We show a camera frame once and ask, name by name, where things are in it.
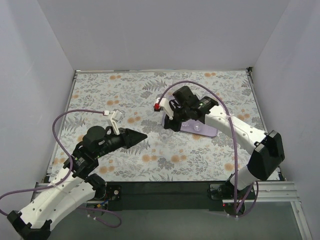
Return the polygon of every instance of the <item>purple plastic object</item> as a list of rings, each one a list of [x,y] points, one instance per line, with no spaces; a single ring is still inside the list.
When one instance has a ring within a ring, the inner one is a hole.
[[[161,121],[162,126],[165,125],[165,117],[166,117],[166,114],[164,113]],[[181,124],[180,130],[183,132],[199,134],[199,135],[208,136],[208,137],[215,137],[218,135],[218,129],[212,126],[205,125],[202,122],[195,121],[195,120],[188,120],[183,122]]]

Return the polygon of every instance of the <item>white clip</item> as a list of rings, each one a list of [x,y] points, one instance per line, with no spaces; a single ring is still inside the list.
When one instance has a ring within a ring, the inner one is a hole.
[[[104,111],[103,115],[106,116],[106,121],[109,126],[112,126],[113,131],[116,135],[119,135],[119,129],[117,126],[117,123],[115,121],[116,115],[119,115],[121,112],[116,110],[116,111]]]
[[[154,103],[157,104],[159,102],[160,97],[158,97]],[[162,98],[161,102],[159,103],[160,108],[163,108],[165,114],[168,115],[169,119],[172,120],[174,119],[174,111],[172,111],[170,104],[169,104],[169,100],[166,98]]]
[[[230,119],[231,117],[234,117],[234,115],[232,115],[232,114],[226,115],[226,116],[225,116],[225,119],[228,120],[228,119]]]

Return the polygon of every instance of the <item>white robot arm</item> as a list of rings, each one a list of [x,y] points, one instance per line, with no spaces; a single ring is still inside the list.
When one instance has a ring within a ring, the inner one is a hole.
[[[130,148],[147,138],[146,134],[118,128],[114,118],[117,112],[105,111],[110,126],[93,126],[72,153],[71,174],[56,185],[69,172],[70,160],[29,205],[20,211],[11,211],[7,219],[24,240],[46,240],[55,226],[69,213],[88,200],[106,196],[106,182],[97,174],[98,158],[119,148]]]
[[[154,105],[155,111],[163,109],[166,113],[165,129],[178,132],[182,122],[193,119],[214,127],[231,138],[232,130],[228,120],[231,118],[237,143],[251,155],[249,163],[238,171],[239,191],[257,180],[267,180],[285,159],[282,138],[276,131],[266,133],[235,116],[228,116],[217,101],[208,96],[198,99],[187,86],[181,87],[172,95],[174,100],[163,98],[159,102],[158,98]],[[228,179],[226,184],[234,186],[235,176]]]

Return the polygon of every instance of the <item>floral tablecloth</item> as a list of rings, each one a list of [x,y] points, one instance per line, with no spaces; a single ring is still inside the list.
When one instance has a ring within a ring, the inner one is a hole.
[[[146,140],[130,149],[119,149],[101,157],[94,172],[106,181],[226,180],[233,173],[233,142],[226,135],[219,132],[218,136],[210,138],[173,132],[161,126],[162,112],[154,112],[153,103],[168,86],[181,80],[205,85],[221,97],[232,115],[263,129],[249,80],[243,70],[80,73],[69,110],[120,110],[123,115],[118,127],[148,135]],[[167,97],[182,86],[172,88]],[[199,97],[207,95],[198,86],[188,86]],[[96,113],[70,113],[64,121],[60,140],[72,153],[88,128],[96,125],[106,127],[106,118]],[[241,168],[247,164],[250,155],[239,146],[238,158]],[[66,154],[58,148],[49,167],[50,179],[66,159]],[[269,179],[278,180],[278,174],[274,172]]]

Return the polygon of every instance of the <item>white backdrop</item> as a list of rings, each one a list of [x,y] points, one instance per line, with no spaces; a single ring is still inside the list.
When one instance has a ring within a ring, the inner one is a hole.
[[[289,0],[38,0],[75,70],[244,69]]]
[[[320,1],[292,0],[253,68],[269,130],[282,135],[284,175],[294,181],[313,239],[320,239]]]
[[[33,188],[54,149],[55,117],[66,107],[74,71],[36,0],[0,0],[0,195]],[[20,210],[32,193],[3,198]],[[18,240],[0,215],[2,240]]]

